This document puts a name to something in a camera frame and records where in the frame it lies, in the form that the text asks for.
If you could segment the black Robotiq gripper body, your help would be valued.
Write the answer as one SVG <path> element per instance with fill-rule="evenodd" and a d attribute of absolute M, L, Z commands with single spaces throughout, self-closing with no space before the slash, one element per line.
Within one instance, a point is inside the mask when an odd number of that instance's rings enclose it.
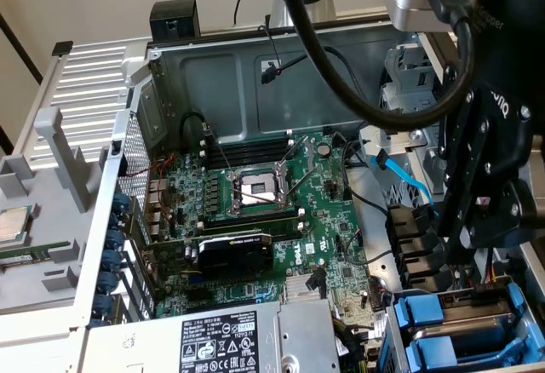
<path fill-rule="evenodd" d="M 472 140 L 480 177 L 511 177 L 544 133 L 544 0 L 478 0 Z"/>

